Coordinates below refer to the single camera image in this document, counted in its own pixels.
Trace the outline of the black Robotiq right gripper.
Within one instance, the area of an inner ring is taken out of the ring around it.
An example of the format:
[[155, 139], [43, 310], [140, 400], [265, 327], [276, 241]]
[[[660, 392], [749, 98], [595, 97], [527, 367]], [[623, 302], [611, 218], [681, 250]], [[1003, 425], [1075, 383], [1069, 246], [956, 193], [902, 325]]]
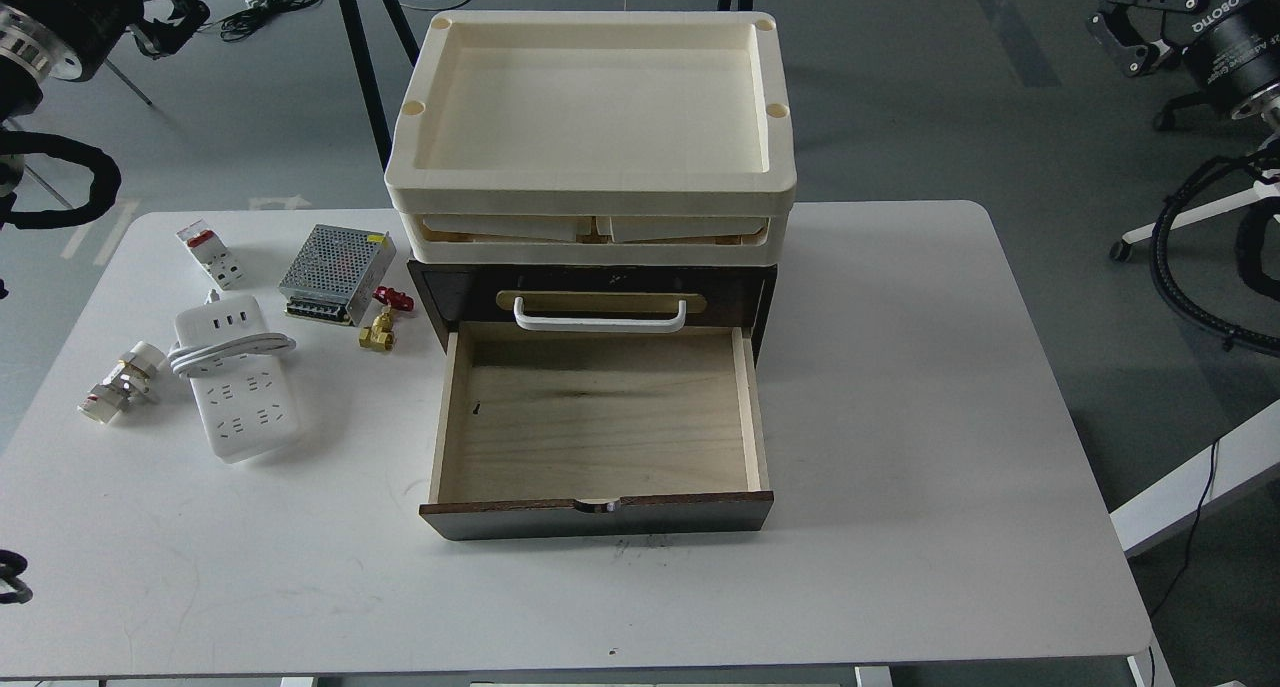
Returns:
[[[1198, 13], [1183, 64], [1221, 116], [1245, 119], [1277, 91], [1277, 0], [1100, 0], [1153, 12]], [[1089, 35], [1129, 78], [1180, 67], [1178, 49], [1139, 35], [1126, 9], [1098, 9]]]

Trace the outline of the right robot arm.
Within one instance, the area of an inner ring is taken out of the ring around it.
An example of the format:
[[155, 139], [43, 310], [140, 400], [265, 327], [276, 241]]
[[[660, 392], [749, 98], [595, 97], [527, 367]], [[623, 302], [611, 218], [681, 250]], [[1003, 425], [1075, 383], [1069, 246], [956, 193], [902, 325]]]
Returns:
[[1276, 130], [1279, 0], [1098, 0], [1088, 31], [1124, 75], [1184, 67], [1194, 104]]

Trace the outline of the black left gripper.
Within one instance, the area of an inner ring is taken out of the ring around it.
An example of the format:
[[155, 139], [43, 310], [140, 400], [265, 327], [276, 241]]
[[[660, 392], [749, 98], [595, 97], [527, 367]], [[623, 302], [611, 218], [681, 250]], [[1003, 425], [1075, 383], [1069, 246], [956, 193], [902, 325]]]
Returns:
[[145, 0], [3, 0], [3, 81], [88, 81], [125, 32], [148, 58], [179, 52], [210, 9], [169, 3], [166, 20], [146, 20]]

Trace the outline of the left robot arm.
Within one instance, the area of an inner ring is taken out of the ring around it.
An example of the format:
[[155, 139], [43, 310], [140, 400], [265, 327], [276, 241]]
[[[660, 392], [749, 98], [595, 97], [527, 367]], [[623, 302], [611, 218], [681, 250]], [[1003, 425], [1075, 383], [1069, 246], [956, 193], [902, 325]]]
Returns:
[[3, 118], [33, 113], [46, 78], [91, 81], [123, 35], [168, 58], [209, 17], [201, 0], [1, 0]]

